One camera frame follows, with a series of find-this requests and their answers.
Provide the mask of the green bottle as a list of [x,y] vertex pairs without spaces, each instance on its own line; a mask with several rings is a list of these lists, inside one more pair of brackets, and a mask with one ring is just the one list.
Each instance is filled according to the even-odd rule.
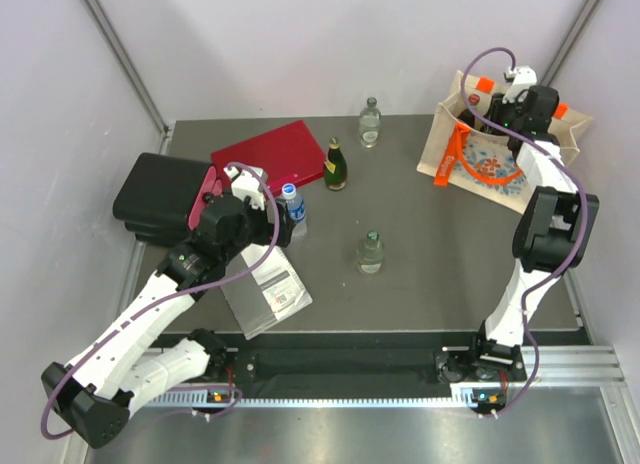
[[340,191],[347,183],[348,167],[337,137],[329,140],[329,150],[324,163],[324,183],[329,190]]

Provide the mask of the dark bottle red cap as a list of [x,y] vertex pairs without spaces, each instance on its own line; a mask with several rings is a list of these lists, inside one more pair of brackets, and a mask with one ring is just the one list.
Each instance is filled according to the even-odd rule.
[[474,128],[476,124],[476,117],[471,112],[480,103],[480,96],[478,94],[470,94],[468,96],[469,105],[458,115],[457,119],[470,128]]

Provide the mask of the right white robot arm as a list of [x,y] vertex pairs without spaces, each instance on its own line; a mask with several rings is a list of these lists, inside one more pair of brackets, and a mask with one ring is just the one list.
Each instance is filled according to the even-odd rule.
[[549,132],[558,104],[556,90],[534,85],[525,92],[515,121],[505,128],[508,149],[532,194],[513,237],[512,277],[466,356],[469,372],[481,380],[516,365],[544,295],[583,259],[599,209],[598,198],[568,174],[559,143]]

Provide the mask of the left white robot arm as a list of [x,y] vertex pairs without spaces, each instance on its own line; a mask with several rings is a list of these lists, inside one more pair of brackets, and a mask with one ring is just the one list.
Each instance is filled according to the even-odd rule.
[[205,329],[192,331],[159,357],[140,358],[209,289],[231,282],[226,268],[243,250],[263,246],[264,261],[274,248],[289,245],[294,227],[283,199],[270,209],[255,209],[229,193],[213,198],[196,229],[167,252],[110,327],[68,363],[45,369],[45,410],[100,449],[156,397],[191,379],[220,378],[230,364],[227,347]]

